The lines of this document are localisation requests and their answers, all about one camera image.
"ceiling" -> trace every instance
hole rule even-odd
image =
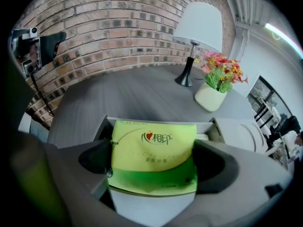
[[[298,39],[285,18],[278,8],[270,0],[227,0],[232,15],[235,21],[237,33],[242,33],[243,30],[249,31],[250,35],[272,46],[285,57],[300,65],[300,55],[283,39],[276,40],[278,36],[266,29],[266,23],[278,28],[297,45],[300,45]]]

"black cable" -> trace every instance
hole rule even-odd
[[[38,86],[37,86],[37,84],[36,84],[36,79],[34,78],[34,75],[31,75],[30,77],[31,77],[31,79],[32,79],[32,81],[33,81],[33,84],[34,84],[34,86],[35,86],[35,88],[36,88],[36,90],[37,90],[38,95],[40,96],[40,98],[42,99],[42,101],[43,101],[43,102],[45,103],[45,105],[46,105],[48,114],[49,114],[50,116],[54,117],[54,114],[53,114],[53,112],[52,112],[51,107],[49,106],[47,100],[44,98],[44,96],[42,95],[42,93],[41,93],[40,90],[38,89]]]

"table lamp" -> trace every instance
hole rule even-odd
[[[175,81],[185,87],[192,86],[190,71],[194,63],[195,46],[213,52],[222,51],[222,18],[220,11],[204,2],[189,3],[173,36],[174,39],[192,44],[185,68]]]

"flower pot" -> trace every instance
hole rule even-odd
[[[216,111],[226,97],[227,92],[221,93],[204,83],[195,94],[195,101],[207,111]]]

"red heart logo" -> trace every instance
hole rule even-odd
[[[147,138],[148,140],[151,140],[151,137],[152,137],[152,133],[146,134],[146,138]]]

